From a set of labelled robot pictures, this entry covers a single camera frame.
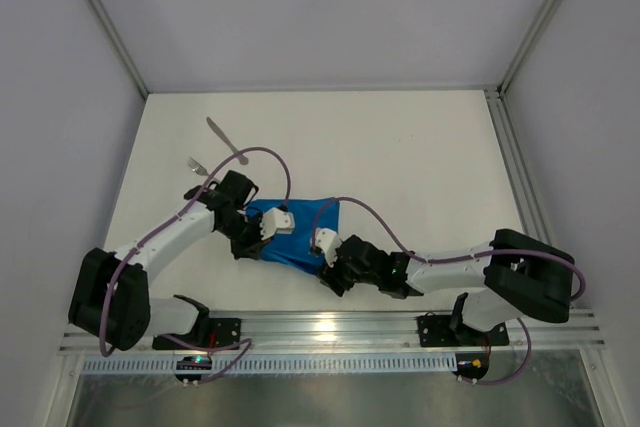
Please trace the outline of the silver fork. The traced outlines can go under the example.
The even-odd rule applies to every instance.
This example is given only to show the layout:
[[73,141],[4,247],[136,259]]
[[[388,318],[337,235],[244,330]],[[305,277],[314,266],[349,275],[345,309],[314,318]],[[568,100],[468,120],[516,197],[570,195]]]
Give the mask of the silver fork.
[[190,170],[198,176],[208,177],[210,175],[209,171],[192,157],[187,158],[187,165]]

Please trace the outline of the blue cloth napkin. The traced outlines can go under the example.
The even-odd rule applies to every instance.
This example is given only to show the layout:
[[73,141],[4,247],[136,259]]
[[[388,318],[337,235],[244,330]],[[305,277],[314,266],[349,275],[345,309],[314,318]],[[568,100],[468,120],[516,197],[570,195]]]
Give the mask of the blue cloth napkin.
[[[295,221],[293,232],[291,234],[277,234],[258,254],[258,260],[287,265],[315,276],[324,260],[323,257],[311,252],[314,219],[321,207],[332,199],[290,200],[288,209],[293,213]],[[280,206],[281,202],[277,199],[258,199],[248,204],[247,213],[253,219],[273,207]],[[323,211],[318,222],[318,228],[328,228],[337,232],[339,217],[340,205],[339,203],[334,203]]]

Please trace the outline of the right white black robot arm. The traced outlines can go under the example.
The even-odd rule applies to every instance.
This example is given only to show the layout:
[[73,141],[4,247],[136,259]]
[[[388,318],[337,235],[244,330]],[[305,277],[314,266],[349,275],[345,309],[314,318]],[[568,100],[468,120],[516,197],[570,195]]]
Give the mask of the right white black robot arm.
[[565,323],[584,290],[570,255],[511,229],[460,253],[418,254],[385,252],[356,235],[341,239],[318,228],[311,250],[324,258],[319,280],[338,296],[359,283],[395,299],[457,290],[450,313],[418,317],[424,347],[504,346],[506,322],[527,316]]

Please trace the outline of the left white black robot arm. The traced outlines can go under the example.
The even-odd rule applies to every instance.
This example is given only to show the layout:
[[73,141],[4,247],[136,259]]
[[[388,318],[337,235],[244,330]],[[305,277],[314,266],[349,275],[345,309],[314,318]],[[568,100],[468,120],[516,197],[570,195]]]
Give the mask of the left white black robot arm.
[[155,299],[150,286],[195,242],[219,233],[236,258],[257,258],[268,238],[260,219],[245,208],[259,188],[229,171],[222,180],[195,186],[172,217],[139,240],[114,251],[90,250],[83,258],[68,311],[69,322],[101,340],[105,354],[126,351],[153,337],[158,350],[210,348],[210,310],[185,295]]

